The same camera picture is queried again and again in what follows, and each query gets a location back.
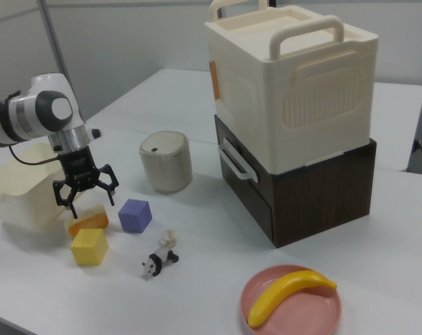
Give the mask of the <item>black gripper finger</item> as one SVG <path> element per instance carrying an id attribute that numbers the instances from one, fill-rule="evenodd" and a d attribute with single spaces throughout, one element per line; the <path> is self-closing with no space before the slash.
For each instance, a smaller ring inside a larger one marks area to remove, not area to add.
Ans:
<path id="1" fill-rule="evenodd" d="M 52 186 L 56 203 L 59 206 L 70 210 L 73 218 L 78 218 L 77 211 L 73 202 L 79 191 L 76 188 L 68 185 L 65 181 L 54 181 Z"/>
<path id="2" fill-rule="evenodd" d="M 110 204 L 114 206 L 114 194 L 119 182 L 112 167 L 109 164 L 105 164 L 100 168 L 96 168 L 93 175 L 94 185 L 107 192 Z"/>

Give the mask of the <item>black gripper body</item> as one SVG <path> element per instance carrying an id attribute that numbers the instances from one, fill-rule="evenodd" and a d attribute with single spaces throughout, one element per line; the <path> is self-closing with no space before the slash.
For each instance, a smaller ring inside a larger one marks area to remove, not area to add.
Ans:
<path id="1" fill-rule="evenodd" d="M 58 160 L 65 177 L 60 181 L 62 185 L 67 185 L 76 191 L 86 191 L 96 186 L 100 172 L 89 147 L 59 154 Z"/>

